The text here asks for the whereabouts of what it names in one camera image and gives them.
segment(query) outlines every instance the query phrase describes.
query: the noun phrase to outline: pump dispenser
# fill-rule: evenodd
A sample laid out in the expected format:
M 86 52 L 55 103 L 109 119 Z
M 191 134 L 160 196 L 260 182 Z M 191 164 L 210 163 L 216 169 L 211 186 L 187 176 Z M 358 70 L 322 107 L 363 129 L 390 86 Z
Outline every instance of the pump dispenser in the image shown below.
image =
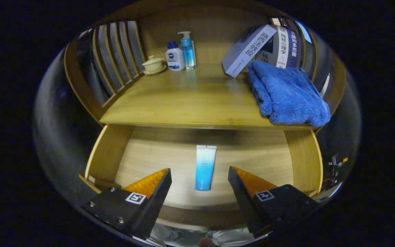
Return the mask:
M 184 35 L 184 38 L 181 39 L 181 45 L 186 69 L 193 69 L 196 66 L 194 42 L 190 39 L 190 33 L 190 31 L 178 32 L 178 34 Z

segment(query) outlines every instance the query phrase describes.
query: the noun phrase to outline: wooden cabinet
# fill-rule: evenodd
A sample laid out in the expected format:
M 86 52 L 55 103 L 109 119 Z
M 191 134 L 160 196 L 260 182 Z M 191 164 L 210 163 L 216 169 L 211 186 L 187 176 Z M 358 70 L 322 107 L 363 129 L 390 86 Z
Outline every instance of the wooden cabinet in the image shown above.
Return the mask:
M 170 1 L 168 7 L 147 1 L 137 2 L 112 13 L 93 28 L 94 53 L 104 35 L 108 57 L 94 54 L 100 72 L 113 95 L 100 105 L 83 77 L 76 57 L 77 38 L 65 51 L 65 70 L 75 94 L 103 130 L 95 143 L 86 172 L 81 179 L 96 192 L 108 185 L 125 187 L 160 169 L 171 168 L 172 184 L 157 222 L 189 230 L 227 230 L 244 227 L 234 193 L 228 182 L 229 166 L 236 166 L 277 186 L 291 184 L 309 196 L 321 191 L 323 164 L 314 131 L 307 124 L 273 125 L 260 114 L 248 87 L 246 69 L 232 78 L 224 73 L 221 59 L 245 26 L 262 25 L 279 11 L 261 3 L 244 1 L 203 1 L 190 4 Z M 177 22 L 169 14 L 181 8 Z M 130 48 L 128 28 L 123 21 L 137 23 L 138 49 L 147 55 L 164 56 L 166 42 L 179 40 L 176 32 L 192 32 L 196 43 L 194 70 L 144 75 Z M 99 34 L 99 25 L 122 26 L 121 38 Z M 113 47 L 121 57 L 115 57 Z M 345 69 L 339 58 L 334 98 L 337 107 Z M 104 59 L 114 66 L 121 88 L 112 86 Z M 124 81 L 118 64 L 125 68 Z M 133 64 L 137 74 L 130 76 Z M 210 191 L 194 190 L 196 145 L 216 145 L 215 168 Z

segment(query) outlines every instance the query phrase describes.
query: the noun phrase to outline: folded towel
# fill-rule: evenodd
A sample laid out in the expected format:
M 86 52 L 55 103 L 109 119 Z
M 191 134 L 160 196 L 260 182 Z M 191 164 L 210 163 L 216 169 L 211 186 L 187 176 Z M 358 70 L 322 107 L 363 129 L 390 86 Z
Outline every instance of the folded towel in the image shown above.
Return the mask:
M 252 61 L 248 69 L 260 112 L 272 123 L 306 122 L 320 127 L 330 121 L 329 106 L 300 69 L 281 69 L 260 61 Z

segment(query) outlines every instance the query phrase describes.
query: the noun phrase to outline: black background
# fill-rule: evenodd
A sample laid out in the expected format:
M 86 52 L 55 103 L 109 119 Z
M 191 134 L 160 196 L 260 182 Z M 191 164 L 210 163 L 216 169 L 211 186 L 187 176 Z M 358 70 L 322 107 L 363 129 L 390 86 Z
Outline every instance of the black background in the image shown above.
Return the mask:
M 36 90 L 52 59 L 76 33 L 127 2 L 0 3 L 0 246 L 128 245 L 54 190 L 30 131 Z M 342 58 L 359 87 L 363 136 L 356 167 L 335 200 L 268 245 L 395 245 L 395 3 L 271 4 Z

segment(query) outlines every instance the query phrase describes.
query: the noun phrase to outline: tube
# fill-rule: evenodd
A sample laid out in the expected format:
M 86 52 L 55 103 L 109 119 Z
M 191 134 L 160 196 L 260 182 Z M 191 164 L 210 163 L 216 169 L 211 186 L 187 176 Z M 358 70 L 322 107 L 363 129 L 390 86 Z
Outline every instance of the tube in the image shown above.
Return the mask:
M 216 146 L 196 145 L 196 190 L 210 190 Z

